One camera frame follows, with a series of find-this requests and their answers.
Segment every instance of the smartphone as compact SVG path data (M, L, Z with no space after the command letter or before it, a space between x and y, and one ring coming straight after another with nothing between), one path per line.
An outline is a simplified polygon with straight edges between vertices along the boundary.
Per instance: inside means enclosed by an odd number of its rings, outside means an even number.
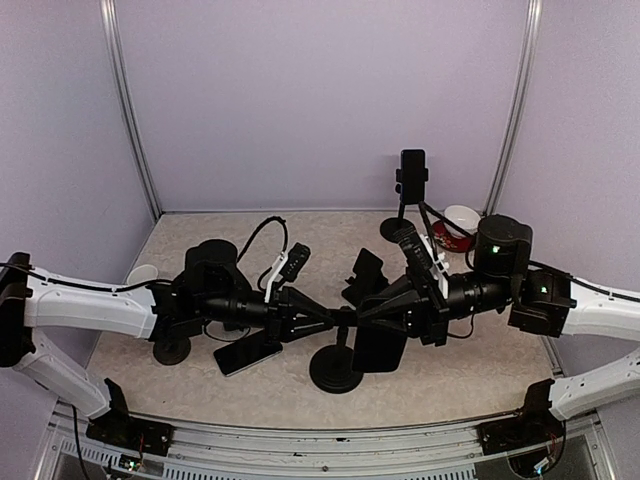
M424 150L402 150L400 171L402 182L400 201L404 205L417 205L424 200L427 155Z
M262 330L213 352L222 374L229 377L282 352L280 342L266 340Z

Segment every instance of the white clamp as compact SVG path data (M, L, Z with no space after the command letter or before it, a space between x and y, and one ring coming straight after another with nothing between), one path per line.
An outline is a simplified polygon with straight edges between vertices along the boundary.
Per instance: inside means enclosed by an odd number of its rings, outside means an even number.
M449 282L447 281L449 262L445 262L445 254L443 252L439 253L437 256L434 255L434 252L431 249L431 242L429 242L429 237L420 234L420 240L422 240L422 243L427 249L427 253L429 253L431 260L433 261L433 266L430 270L431 275L433 275L434 280L438 281L438 287L442 292L442 296L447 299L449 298Z
M269 301L271 300L271 291L273 289L273 284L275 283L278 275L280 275L280 272L282 271L284 266L287 264L288 260L289 255L287 254L287 252L280 252L280 255L278 255L276 261L273 262L273 265L271 265L271 275L269 275L269 279L267 280L267 288L264 292L264 303L269 303Z

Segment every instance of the black cylinder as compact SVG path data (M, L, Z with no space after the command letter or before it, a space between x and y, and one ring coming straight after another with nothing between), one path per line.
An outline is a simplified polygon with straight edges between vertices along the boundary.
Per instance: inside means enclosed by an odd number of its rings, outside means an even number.
M263 327L269 316L269 305L264 303L264 294L256 291L208 298L203 301L202 310L207 317L217 321L251 327Z
M508 279L492 279L475 272L449 277L447 305L452 320L506 307L510 297Z

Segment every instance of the metal frame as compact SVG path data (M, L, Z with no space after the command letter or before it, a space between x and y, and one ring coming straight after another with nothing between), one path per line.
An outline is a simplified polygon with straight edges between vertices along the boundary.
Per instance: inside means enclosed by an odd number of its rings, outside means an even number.
M158 198L158 193L153 184L153 178L151 177L147 157L144 153L144 148L142 147L138 122L136 120L131 94L129 92L127 72L122 53L122 44L120 42L120 31L118 30L118 17L116 14L115 0L100 0L100 6L102 11L102 23L104 25L104 32L107 39L107 48L111 58L111 67L115 79L118 99L120 101L120 109L122 111L122 118L127 130L136 169L140 176L140 181L142 182L149 210L151 211L154 221L157 222L162 216L163 211L160 199Z
M542 0L529 0L524 40L522 42L522 51L520 54L520 65L518 67L518 76L516 79L516 89L513 94L507 129L502 140L498 167L484 208L485 215L495 213L496 208L498 207L500 195L502 194L507 172L509 170L509 165L511 164L511 159L513 157L513 150L518 137L520 121L522 120L522 112L524 111L524 105L527 99L529 80L533 69L536 44L538 43L538 32L540 30L541 14Z
M184 480L471 480L476 478L478 462L507 456L482 455L475 426L483 420L486 418L343 431L243 428L172 420L176 432L169 456L145 455L145 462L156 467L156 473L137 476ZM81 419L81 432L85 426L86 420ZM582 435L590 445L598 479L615 480L609 443L597 415L572 420L568 428L569 438ZM89 440L83 434L80 441L88 463L106 467L109 460L111 465L116 464L122 454L137 455ZM57 405L41 448L43 455L34 480L50 480L61 454L76 455L69 406Z

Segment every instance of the wire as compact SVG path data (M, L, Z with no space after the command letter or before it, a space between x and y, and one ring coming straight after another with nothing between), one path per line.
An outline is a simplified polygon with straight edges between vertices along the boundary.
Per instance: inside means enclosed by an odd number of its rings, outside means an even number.
M214 337L213 335L211 335L209 332L207 332L207 327L205 325L202 326L202 333L204 333L205 337L209 337L211 340L217 340L219 342L224 342L224 343L236 343L239 340L242 340L243 338L246 338L250 333L251 333L251 327L248 327L246 329L246 332L243 333L243 335L239 338L234 338L233 340L228 340L226 338L218 338L218 337Z
M424 228L427 230L427 237L429 238L429 244L431 245L431 250L433 251L433 258L438 258L438 243L436 242L436 232L433 229L433 225L431 224L431 219L429 219L429 215L427 215L427 209L425 207L426 203L421 202L418 204L418 208L420 210L420 216L422 217L422 223L424 223Z
M547 468L543 472L545 475L558 466L558 464L560 463L560 460L562 460L562 456L564 455L564 450L566 445L567 445L567 422L564 421L562 422L562 445L560 446L560 452L558 453L558 456L553 459L553 463L551 464L551 466L549 466L549 468Z
M265 277L269 275L269 273L271 273L271 267L267 268L264 272L262 272L260 274L260 277L258 278L258 283L257 283L258 290L260 290L262 293L265 293L267 291L267 289L262 286L262 280L264 280Z
M608 297L611 297L611 298L617 298L618 300L626 300L627 302L640 303L640 298L638 297L634 297L632 295L625 295L624 293L616 293L611 290L606 290L604 288L596 287L595 285L591 285L590 283L583 282L582 280L574 277L570 273L563 272L562 270L558 270L557 268L547 265L546 263L536 262L534 260L531 260L529 262L529 265L531 265L532 267L539 268L540 270L553 273L554 275L560 275L562 277L568 278L569 280L571 280L572 283L575 283L576 285L584 287L587 290L591 290L592 292L596 292L601 295L607 295Z
M247 253L247 250L249 250L249 247L251 246L253 241L256 239L256 237L258 236L260 231L264 227L266 227L267 225L269 225L270 223L273 223L273 222L278 222L282 226L283 242L282 242L282 250L281 251L283 251L283 252L287 251L287 246L289 244L289 230L287 229L287 221L284 218L278 217L278 216L268 217L268 218L265 218L260 223L260 225L258 225L256 227L256 229L253 231L253 233L249 236L249 239L244 244L244 247L242 247L242 250L238 254L238 262L240 262L240 260L242 260L242 257L245 256L245 254Z
M131 290L136 290L138 288L142 288L142 287L147 287L149 285L156 285L156 284L169 284L171 285L172 281L171 280L167 280L167 279L163 279L163 278L156 278L154 280L147 280L144 282L140 282L140 283L136 283L134 285L126 285L124 287L100 287L97 285L87 285L84 283L77 283L77 282L69 282L67 280L60 280L58 278L47 278L44 275L40 275L39 273L34 272L33 270L29 270L28 268L25 268L24 265L15 265L13 263L0 263L0 268L11 268L13 270L18 270L19 272L25 273L27 275L29 275L30 277L33 277L37 280L40 280L41 282L45 282L45 283L51 283L54 285L63 285L65 287L72 287L72 288L79 288L82 290L91 290L92 292L105 292L105 293L124 293L124 292L129 292Z
M473 315L471 315L471 330L466 335L454 335L453 333L447 333L447 337L455 338L458 340L466 340L467 338L471 338L471 336L473 335L473 331L476 328L475 319L476 319L476 314L474 313Z
M84 475L85 480L91 480L89 474L87 473L87 466L82 459L82 450L80 450L80 435L78 434L78 410L74 405L71 405L71 409L73 410L73 434L76 437L76 450L78 451L78 461L80 462L80 469L82 470L82 474Z

